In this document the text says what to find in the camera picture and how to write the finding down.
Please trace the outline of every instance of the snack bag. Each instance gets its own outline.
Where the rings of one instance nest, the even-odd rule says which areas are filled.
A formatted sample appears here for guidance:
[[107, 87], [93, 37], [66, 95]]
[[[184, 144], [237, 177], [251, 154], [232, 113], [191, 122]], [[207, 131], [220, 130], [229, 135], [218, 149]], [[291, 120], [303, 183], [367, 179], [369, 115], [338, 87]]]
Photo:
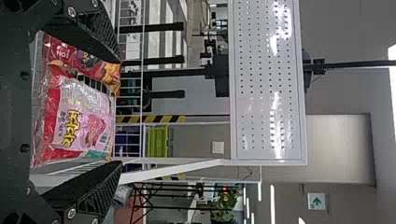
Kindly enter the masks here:
[[49, 64], [40, 86], [33, 166], [77, 157], [107, 157], [114, 146], [112, 98]]
[[115, 95], [119, 95], [120, 64], [104, 62], [47, 34], [43, 36], [43, 61], [45, 64], [75, 68], [85, 76], [107, 84]]

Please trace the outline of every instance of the ceiling light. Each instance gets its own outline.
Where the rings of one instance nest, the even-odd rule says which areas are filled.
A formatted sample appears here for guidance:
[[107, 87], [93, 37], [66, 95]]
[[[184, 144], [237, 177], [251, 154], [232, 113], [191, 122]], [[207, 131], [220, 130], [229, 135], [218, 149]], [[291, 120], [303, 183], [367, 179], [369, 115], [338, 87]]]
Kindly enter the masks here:
[[270, 187], [271, 194], [271, 224], [275, 224], [275, 187], [271, 185]]

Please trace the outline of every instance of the metal pole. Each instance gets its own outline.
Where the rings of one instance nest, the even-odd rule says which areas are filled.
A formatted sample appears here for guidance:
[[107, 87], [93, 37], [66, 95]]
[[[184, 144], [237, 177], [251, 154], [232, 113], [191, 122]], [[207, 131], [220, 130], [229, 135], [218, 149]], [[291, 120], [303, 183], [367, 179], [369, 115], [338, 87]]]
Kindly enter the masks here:
[[160, 198], [194, 198], [193, 195], [188, 196], [188, 195], [176, 195], [176, 194], [138, 194], [138, 195], [132, 195], [132, 196], [149, 196], [149, 197], [160, 197]]
[[160, 32], [160, 31], [184, 31], [184, 23], [181, 21], [163, 24], [151, 25], [123, 25], [116, 27], [116, 32], [120, 35], [142, 33], [142, 32]]
[[194, 192], [194, 191], [204, 191], [204, 192], [230, 192], [228, 189], [222, 190], [222, 189], [160, 189], [163, 191], [185, 191], [185, 192]]
[[[206, 68], [179, 68], [179, 69], [165, 69], [165, 70], [147, 70], [144, 71], [145, 78], [153, 77], [197, 77], [204, 76]], [[121, 73], [121, 79], [127, 77], [140, 77], [140, 71], [131, 71], [127, 73]]]
[[396, 60], [362, 61], [349, 63], [323, 63], [323, 64], [304, 64], [305, 71], [348, 69], [348, 68], [388, 68], [396, 66]]
[[136, 206], [138, 208], [150, 209], [176, 209], [176, 210], [197, 210], [197, 211], [233, 211], [233, 209], [220, 209], [220, 208], [190, 208], [178, 206]]
[[177, 55], [175, 57], [164, 57], [164, 58], [147, 58], [144, 60], [125, 60], [122, 61], [121, 66], [138, 66], [142, 65], [151, 65], [151, 64], [167, 64], [167, 63], [184, 63], [184, 56]]
[[[150, 182], [145, 182], [145, 184], [152, 185], [152, 186], [164, 186], [164, 187], [191, 187], [191, 188], [212, 188], [212, 189], [223, 189], [223, 188], [225, 188], [223, 186], [204, 186], [204, 185], [196, 186], [196, 185], [158, 184], [158, 183], [150, 183]], [[226, 188], [228, 188], [228, 189], [239, 189], [239, 187], [235, 187], [235, 186], [230, 186], [230, 187], [227, 186]]]

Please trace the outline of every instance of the white pegboard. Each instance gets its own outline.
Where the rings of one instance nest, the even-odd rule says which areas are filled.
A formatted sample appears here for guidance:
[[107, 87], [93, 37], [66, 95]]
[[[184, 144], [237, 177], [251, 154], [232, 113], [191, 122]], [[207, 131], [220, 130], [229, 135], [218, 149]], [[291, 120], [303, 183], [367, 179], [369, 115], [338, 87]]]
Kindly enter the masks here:
[[298, 1], [230, 3], [233, 159], [305, 164]]

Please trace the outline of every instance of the white wall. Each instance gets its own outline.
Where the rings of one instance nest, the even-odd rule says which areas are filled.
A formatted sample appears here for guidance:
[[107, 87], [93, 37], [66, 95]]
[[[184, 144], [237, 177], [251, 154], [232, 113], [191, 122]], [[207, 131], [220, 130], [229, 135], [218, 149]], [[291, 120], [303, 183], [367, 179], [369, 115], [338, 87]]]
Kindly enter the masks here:
[[[309, 211], [307, 192], [323, 192], [329, 196], [329, 213]], [[250, 211], [256, 223], [270, 224], [270, 184], [262, 185], [262, 201], [257, 198], [257, 186], [248, 185]], [[297, 224], [301, 217], [306, 224], [372, 224], [375, 221], [375, 189], [367, 186], [306, 184], [275, 184], [276, 224]]]
[[[396, 1], [301, 0], [303, 45], [328, 62], [386, 59], [396, 43]], [[334, 71], [313, 83], [307, 113], [370, 113], [377, 178], [378, 221], [396, 213], [396, 146], [387, 70]]]
[[[210, 141], [229, 141], [225, 125], [183, 127], [183, 133], [194, 133], [198, 142], [175, 133], [178, 150], [184, 156], [206, 154], [211, 157]], [[262, 180], [269, 183], [345, 183], [375, 185], [375, 169], [368, 115], [308, 115], [306, 117], [308, 165], [300, 167], [262, 167]], [[190, 175], [237, 178], [233, 167], [214, 167], [191, 172]]]

